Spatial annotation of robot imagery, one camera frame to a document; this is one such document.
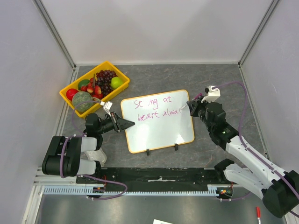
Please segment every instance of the green apple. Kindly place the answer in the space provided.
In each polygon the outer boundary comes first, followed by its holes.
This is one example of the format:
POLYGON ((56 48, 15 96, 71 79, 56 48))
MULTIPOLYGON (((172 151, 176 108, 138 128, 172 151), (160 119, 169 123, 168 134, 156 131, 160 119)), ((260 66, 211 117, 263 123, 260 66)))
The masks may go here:
POLYGON ((114 90, 117 89, 118 87, 120 87, 122 84, 123 84, 123 81, 118 77, 114 77, 111 79, 110 85, 114 90))

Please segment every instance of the metal frame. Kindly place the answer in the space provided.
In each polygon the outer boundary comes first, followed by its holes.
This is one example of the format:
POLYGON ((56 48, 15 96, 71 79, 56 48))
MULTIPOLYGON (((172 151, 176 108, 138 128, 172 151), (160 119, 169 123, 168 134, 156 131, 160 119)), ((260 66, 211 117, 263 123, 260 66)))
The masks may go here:
MULTIPOLYGON (((50 32, 52 33, 54 39, 56 40, 57 44, 59 45, 60 49, 62 50, 63 54, 65 55, 68 63, 70 64, 70 66, 73 68, 73 73, 71 76, 71 80, 70 83, 73 82, 78 75, 78 67, 75 64, 75 62, 73 61, 69 51, 67 50, 61 36, 59 35, 53 21, 51 20, 44 4, 42 3, 42 0, 33 0, 33 2, 35 3, 37 9, 40 11, 43 19, 45 20, 45 23, 47 24, 50 32)), ((272 0, 271 4, 269 5, 265 15, 262 18, 262 21, 260 22, 260 24, 258 25, 253 37, 251 38, 248 46, 246 47, 240 61, 238 62, 239 64, 239 69, 240 69, 240 73, 243 79, 243 82, 245 84, 245 87, 248 91, 248 97, 249 97, 249 103, 250 106, 253 110, 253 115, 254 115, 254 119, 256 121, 256 125, 257 125, 257 129, 263 144, 263 148, 264 150, 267 152, 267 147, 266 144, 264 142, 263 139, 263 135, 261 132, 261 128, 259 125, 259 119, 258 116, 256 114, 256 108, 255 105, 250 97, 250 92, 248 90, 248 87, 246 85, 246 79, 244 77, 244 73, 242 71, 242 65, 244 64, 246 58, 248 57, 249 53, 251 52, 252 48, 254 47, 255 43, 257 42, 261 32, 263 31, 265 25, 267 24, 269 18, 271 17, 272 13, 274 12, 275 8, 277 7, 278 3, 280 2, 280 0, 272 0)), ((60 118, 59 118, 59 122, 57 125, 57 130, 56 130, 56 135, 62 135, 63 133, 63 129, 64 129, 64 124, 65 124, 65 120, 66 120, 66 116, 68 113, 68 109, 69 106, 64 103, 63 108, 61 110, 60 113, 60 118)), ((215 187, 221 187, 221 186, 208 186, 208 195, 211 196, 211 194, 214 193, 214 188, 215 187)), ((41 169, 39 168, 36 174, 36 178, 33 184, 33 188, 31 190, 30 193, 30 197, 29 197, 29 201, 25 210, 25 214, 23 216, 23 220, 22 220, 22 224, 31 224, 31 223, 35 223, 36 218, 37 218, 37 214, 38 214, 38 210, 42 201, 42 196, 44 194, 45 188, 47 189, 47 193, 51 193, 52 190, 55 191, 55 189, 60 189, 59 193, 65 193, 65 188, 69 189, 73 189, 73 191, 71 192, 71 194, 75 193, 77 194, 76 189, 86 189, 86 185, 82 185, 82 184, 76 184, 76 177, 68 177, 65 179, 61 179, 59 176, 45 176, 43 175, 41 169)), ((187 195, 203 195, 201 192, 187 192, 187 195)), ((285 216, 286 220, 288 223, 298 223, 296 221, 296 218, 291 215, 291 214, 287 214, 285 216)))
POLYGON ((254 47, 255 43, 257 42, 261 32, 263 31, 263 29, 265 28, 269 18, 271 17, 272 13, 274 12, 275 8, 277 7, 278 3, 280 2, 280 0, 272 0, 271 4, 269 5, 265 15, 262 18, 262 21, 260 22, 260 24, 258 25, 256 31, 254 32, 247 48, 245 49, 240 61, 239 61, 239 65, 242 66, 248 56, 248 54, 251 52, 252 48, 254 47))
POLYGON ((44 21, 46 22, 50 32, 52 33, 54 39, 56 40, 58 46, 60 47, 60 49, 62 50, 66 60, 68 61, 68 63, 70 64, 70 66, 75 69, 76 68, 76 64, 74 62, 74 60, 72 59, 68 49, 66 48, 62 38, 60 37, 51 17, 49 16, 49 13, 47 12, 42 0, 33 0, 34 4, 36 5, 37 9, 40 11, 44 21))

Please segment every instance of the whiteboard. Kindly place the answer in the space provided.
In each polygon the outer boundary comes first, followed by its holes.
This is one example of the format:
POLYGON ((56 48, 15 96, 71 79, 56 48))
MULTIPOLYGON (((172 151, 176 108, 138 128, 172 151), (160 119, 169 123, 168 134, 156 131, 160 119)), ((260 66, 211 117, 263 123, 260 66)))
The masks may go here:
POLYGON ((194 141, 189 109, 181 109, 187 100, 186 90, 124 99, 122 116, 135 122, 126 130, 129 151, 140 153, 194 141))

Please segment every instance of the floor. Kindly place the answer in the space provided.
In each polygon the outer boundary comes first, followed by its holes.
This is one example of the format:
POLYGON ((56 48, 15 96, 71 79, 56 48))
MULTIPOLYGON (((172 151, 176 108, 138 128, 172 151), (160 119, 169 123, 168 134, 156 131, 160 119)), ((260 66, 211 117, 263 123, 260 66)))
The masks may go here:
MULTIPOLYGON (((246 193, 234 188, 236 197, 246 193)), ((207 196, 123 196, 95 202, 85 196, 43 195, 36 224, 153 224, 154 219, 172 224, 257 224, 256 207, 263 224, 286 224, 255 195, 234 202, 207 196)))
MULTIPOLYGON (((78 77, 90 71, 94 66, 80 66, 78 77)), ((121 101, 126 98, 185 89, 189 97, 204 92, 208 85, 219 85, 230 81, 241 81, 241 74, 236 64, 180 64, 180 65, 119 65, 117 68, 130 78, 130 84, 125 91, 111 101, 111 111, 121 115, 121 101)), ((244 92, 238 85, 221 89, 221 97, 217 102, 223 104, 227 121, 238 128, 244 104, 244 92)), ((71 110, 68 111, 63 135, 77 133, 71 124, 71 110)), ((97 114, 104 117, 104 111, 97 114)), ((75 116, 75 123, 84 130, 84 120, 75 116)), ((125 132, 109 132, 103 134, 103 151, 107 155, 106 167, 205 167, 213 168, 225 158, 241 162, 209 138, 208 132, 200 119, 193 119, 195 140, 192 143, 151 151, 131 154, 128 151, 125 132)), ((243 124, 244 138, 259 152, 264 154, 262 143, 257 131, 251 108, 248 106, 243 124)))

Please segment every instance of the purple writing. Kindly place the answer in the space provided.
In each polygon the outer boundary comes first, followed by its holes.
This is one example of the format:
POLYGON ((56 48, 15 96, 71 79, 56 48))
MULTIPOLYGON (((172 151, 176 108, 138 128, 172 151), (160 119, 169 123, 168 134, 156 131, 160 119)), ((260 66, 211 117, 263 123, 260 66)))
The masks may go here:
POLYGON ((149 98, 148 100, 135 100, 134 101, 134 107, 136 110, 140 110, 137 114, 137 118, 139 122, 143 122, 146 120, 153 120, 153 119, 159 119, 162 117, 169 117, 169 116, 177 116, 178 114, 181 114, 180 108, 174 108, 172 105, 172 98, 170 96, 164 97, 161 99, 157 98, 149 98), (164 110, 159 111, 159 106, 163 106, 163 108, 167 108, 164 110))
POLYGON ((141 105, 141 103, 142 103, 142 100, 135 100, 135 101, 134 101, 134 104, 137 106, 137 107, 135 107, 135 109, 137 109, 138 107, 143 107, 143 106, 141 105))
POLYGON ((159 109, 158 100, 157 99, 154 99, 154 100, 150 99, 149 100, 149 105, 154 105, 156 107, 156 108, 154 108, 154 110, 159 109))
POLYGON ((156 111, 155 113, 148 113, 148 114, 143 114, 139 116, 138 114, 138 121, 145 121, 146 119, 153 119, 153 118, 159 118, 158 112, 156 111))
POLYGON ((178 109, 178 111, 177 111, 177 110, 169 110, 169 108, 167 108, 167 111, 163 112, 163 116, 171 116, 171 115, 179 114, 179 113, 181 113, 181 109, 178 109))
POLYGON ((172 103, 172 101, 170 101, 170 97, 165 97, 165 98, 163 99, 163 101, 164 101, 164 102, 171 102, 171 103, 172 103))

